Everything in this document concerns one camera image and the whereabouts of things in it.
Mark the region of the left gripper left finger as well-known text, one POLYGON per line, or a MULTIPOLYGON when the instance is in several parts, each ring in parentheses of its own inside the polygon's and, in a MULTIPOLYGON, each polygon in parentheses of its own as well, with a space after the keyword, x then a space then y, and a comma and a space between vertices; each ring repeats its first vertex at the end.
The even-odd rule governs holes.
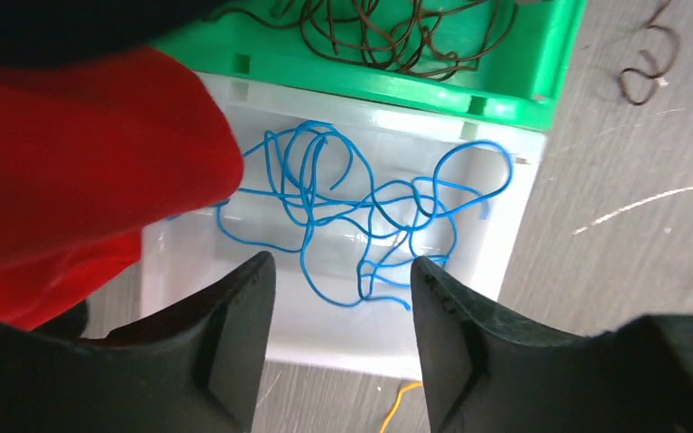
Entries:
POLYGON ((260 252, 101 339, 0 324, 0 432, 248 432, 275 302, 260 252))

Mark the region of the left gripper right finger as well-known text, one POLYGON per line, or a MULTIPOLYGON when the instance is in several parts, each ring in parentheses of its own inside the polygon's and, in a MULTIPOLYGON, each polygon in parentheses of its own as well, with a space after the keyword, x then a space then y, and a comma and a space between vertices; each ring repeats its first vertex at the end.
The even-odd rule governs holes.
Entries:
POLYGON ((426 257, 412 264, 411 298, 434 432, 693 432, 693 315, 576 336, 426 257))

